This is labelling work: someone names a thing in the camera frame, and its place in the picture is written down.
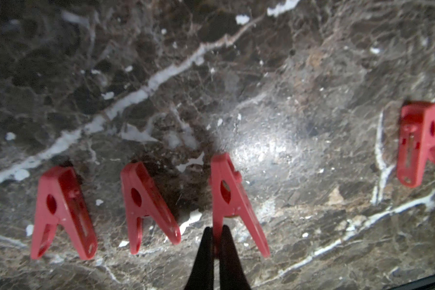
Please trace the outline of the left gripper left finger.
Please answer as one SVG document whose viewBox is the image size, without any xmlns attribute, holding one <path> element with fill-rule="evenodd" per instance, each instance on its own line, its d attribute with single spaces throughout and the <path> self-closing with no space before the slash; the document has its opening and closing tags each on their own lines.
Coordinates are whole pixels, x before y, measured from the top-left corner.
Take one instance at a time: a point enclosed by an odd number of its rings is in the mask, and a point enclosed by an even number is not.
<svg viewBox="0 0 435 290">
<path fill-rule="evenodd" d="M 214 251 L 213 230 L 211 227 L 207 227 L 204 230 L 192 272 L 184 290 L 213 290 Z"/>
</svg>

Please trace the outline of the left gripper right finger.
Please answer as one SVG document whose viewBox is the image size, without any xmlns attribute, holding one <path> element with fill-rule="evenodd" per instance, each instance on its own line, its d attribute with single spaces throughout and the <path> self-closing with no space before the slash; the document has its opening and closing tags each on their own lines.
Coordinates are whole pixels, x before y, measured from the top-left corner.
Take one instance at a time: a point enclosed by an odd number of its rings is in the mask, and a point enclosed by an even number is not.
<svg viewBox="0 0 435 290">
<path fill-rule="evenodd" d="M 222 227 L 219 244 L 219 278 L 220 290 L 251 290 L 227 225 Z"/>
</svg>

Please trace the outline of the red clothespin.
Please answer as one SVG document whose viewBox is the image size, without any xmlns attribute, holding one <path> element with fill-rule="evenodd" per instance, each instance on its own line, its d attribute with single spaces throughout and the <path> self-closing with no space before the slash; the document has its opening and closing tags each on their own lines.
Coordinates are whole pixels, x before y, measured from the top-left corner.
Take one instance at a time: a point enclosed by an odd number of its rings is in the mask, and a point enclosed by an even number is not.
<svg viewBox="0 0 435 290">
<path fill-rule="evenodd" d="M 40 259 L 49 249 L 59 225 L 82 260 L 94 258 L 97 237 L 73 167 L 55 166 L 39 179 L 32 259 Z"/>
<path fill-rule="evenodd" d="M 152 218 L 172 244 L 181 242 L 180 227 L 142 162 L 129 163 L 120 173 L 130 253 L 140 251 L 143 220 Z"/>
<path fill-rule="evenodd" d="M 267 238 L 242 185 L 242 175 L 234 168 L 228 153 L 212 157 L 210 185 L 215 254 L 219 253 L 223 239 L 224 219 L 240 217 L 261 255 L 269 257 Z"/>
<path fill-rule="evenodd" d="M 435 103 L 411 102 L 401 109 L 398 180 L 410 188 L 420 186 L 428 161 L 435 164 Z"/>
</svg>

